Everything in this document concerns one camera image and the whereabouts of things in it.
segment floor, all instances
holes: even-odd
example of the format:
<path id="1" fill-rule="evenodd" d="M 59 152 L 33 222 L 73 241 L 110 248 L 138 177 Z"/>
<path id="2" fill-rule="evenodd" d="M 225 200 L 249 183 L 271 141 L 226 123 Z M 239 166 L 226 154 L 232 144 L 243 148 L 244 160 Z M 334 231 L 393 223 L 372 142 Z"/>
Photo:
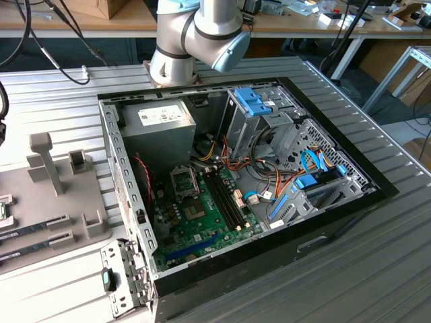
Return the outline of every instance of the floor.
<path id="1" fill-rule="evenodd" d="M 94 58 L 78 39 L 43 39 L 43 45 L 48 49 L 58 64 L 63 68 L 102 66 L 102 63 Z M 142 60 L 151 59 L 155 49 L 153 39 L 89 39 L 90 44 L 100 49 L 104 56 L 118 65 L 138 64 Z M 2 60 L 5 53 L 11 52 L 18 43 L 18 39 L 0 39 L 0 57 Z M 331 40 L 318 40 L 314 42 L 302 42 L 297 50 L 294 50 L 293 41 L 290 46 L 286 40 L 281 56 L 300 56 L 319 66 L 322 59 L 331 51 Z M 341 78 L 341 89 L 362 106 L 378 83 L 361 69 L 351 64 Z M 11 65 L 2 71 L 37 71 L 52 69 L 53 66 L 36 47 L 35 43 L 29 41 L 24 52 Z M 431 113 L 431 104 L 422 108 L 420 114 Z M 411 108 L 402 101 L 394 98 L 386 92 L 371 111 L 371 115 L 379 124 L 391 124 L 412 119 Z"/>
<path id="2" fill-rule="evenodd" d="M 319 67 L 323 58 L 333 50 L 331 47 L 332 40 L 317 40 L 314 44 L 302 42 L 297 50 L 294 49 L 293 42 L 290 43 L 290 46 L 289 42 L 289 40 L 285 42 L 282 50 L 283 56 L 299 56 L 305 61 L 310 61 L 316 67 Z M 340 88 L 357 105 L 363 106 L 377 86 L 377 81 L 355 66 L 354 63 L 351 63 L 341 78 Z M 416 116 L 431 113 L 431 102 L 425 106 L 417 106 L 416 110 L 419 111 Z M 403 122 L 413 118 L 412 108 L 394 98 L 388 91 L 374 105 L 370 115 L 379 124 Z"/>

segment table leg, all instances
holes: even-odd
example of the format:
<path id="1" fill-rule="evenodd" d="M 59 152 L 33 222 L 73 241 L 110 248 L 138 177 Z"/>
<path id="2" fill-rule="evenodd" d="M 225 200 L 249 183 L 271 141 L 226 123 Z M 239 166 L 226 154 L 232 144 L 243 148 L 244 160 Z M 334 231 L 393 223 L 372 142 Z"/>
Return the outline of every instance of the table leg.
<path id="1" fill-rule="evenodd" d="M 404 52 L 404 54 L 401 55 L 399 60 L 393 65 L 393 68 L 389 71 L 388 75 L 383 79 L 382 83 L 376 88 L 373 94 L 371 94 L 370 98 L 367 102 L 365 102 L 364 106 L 362 107 L 364 112 L 368 112 L 371 110 L 371 108 L 374 106 L 374 104 L 377 102 L 377 100 L 381 97 L 383 92 L 386 90 L 388 85 L 392 82 L 393 78 L 398 74 L 398 72 L 403 68 L 404 64 L 409 60 L 410 54 L 412 52 L 413 48 L 409 46 Z"/>
<path id="2" fill-rule="evenodd" d="M 343 75 L 345 69 L 347 69 L 347 66 L 349 66 L 350 62 L 352 61 L 353 57 L 355 56 L 356 52 L 360 48 L 362 42 L 364 41 L 363 38 L 355 38 L 350 43 L 349 48 L 346 50 L 343 58 L 340 60 L 337 68 L 335 69 L 334 73 L 331 76 L 331 79 L 340 79 Z"/>
<path id="3" fill-rule="evenodd" d="M 411 83 L 413 78 L 416 78 L 416 75 L 419 73 L 419 70 L 423 67 L 422 63 L 417 63 L 413 69 L 411 69 L 410 73 L 405 77 L 405 79 L 397 86 L 392 95 L 396 98 L 404 91 L 404 89 Z"/>

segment label sticker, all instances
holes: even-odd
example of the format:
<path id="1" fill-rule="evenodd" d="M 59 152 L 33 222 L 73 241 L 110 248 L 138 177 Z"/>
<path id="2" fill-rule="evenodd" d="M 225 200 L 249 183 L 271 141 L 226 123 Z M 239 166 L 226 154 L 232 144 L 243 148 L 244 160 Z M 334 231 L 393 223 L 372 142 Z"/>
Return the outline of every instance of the label sticker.
<path id="1" fill-rule="evenodd" d="M 284 224 L 283 220 L 278 220 L 278 221 L 276 221 L 276 222 L 271 223 L 271 224 L 269 225 L 269 227 L 270 227 L 271 229 L 275 229 L 275 228 L 277 228 L 277 227 L 282 226 L 283 224 Z"/>
<path id="2" fill-rule="evenodd" d="M 178 106 L 161 106 L 159 108 L 143 109 L 138 112 L 143 126 L 167 123 L 185 119 Z"/>
<path id="3" fill-rule="evenodd" d="M 1 236 L 0 240 L 9 239 L 12 237 L 16 237 L 18 235 L 18 232 L 12 232 L 11 234 L 7 234 L 6 236 Z"/>
<path id="4" fill-rule="evenodd" d="M 7 260 L 7 259 L 10 259 L 10 258 L 15 258 L 15 257 L 18 257 L 18 256 L 21 256 L 21 253 L 15 252 L 14 254 L 8 254 L 7 256 L 1 257 L 0 261 Z"/>

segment motherboard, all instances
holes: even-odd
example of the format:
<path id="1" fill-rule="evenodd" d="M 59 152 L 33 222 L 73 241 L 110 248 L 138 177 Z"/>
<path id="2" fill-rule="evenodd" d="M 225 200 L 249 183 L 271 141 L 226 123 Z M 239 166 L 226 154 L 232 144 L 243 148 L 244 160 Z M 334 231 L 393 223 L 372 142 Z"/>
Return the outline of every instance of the motherboard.
<path id="1" fill-rule="evenodd" d="M 229 170 L 195 173 L 183 167 L 171 180 L 159 182 L 152 212 L 159 248 L 154 254 L 165 271 L 262 232 L 261 224 L 244 203 Z M 181 197 L 179 190 L 194 195 Z"/>

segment blue pcie slot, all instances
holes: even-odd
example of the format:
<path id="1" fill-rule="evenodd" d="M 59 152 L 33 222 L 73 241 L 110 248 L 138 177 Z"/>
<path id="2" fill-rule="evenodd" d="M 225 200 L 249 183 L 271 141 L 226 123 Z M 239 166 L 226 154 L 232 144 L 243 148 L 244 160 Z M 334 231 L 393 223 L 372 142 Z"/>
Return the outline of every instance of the blue pcie slot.
<path id="1" fill-rule="evenodd" d="M 181 249 L 181 250 L 177 250 L 171 254 L 167 254 L 167 255 L 165 255 L 165 258 L 166 258 L 166 260 L 177 259 L 177 258 L 186 256 L 188 254 L 191 254 L 192 252 L 194 252 L 196 250 L 209 247 L 219 238 L 219 236 L 220 236 L 220 234 L 217 234 L 208 240 L 199 242 L 198 244 L 193 244 L 192 246 L 186 247 L 186 248 Z"/>

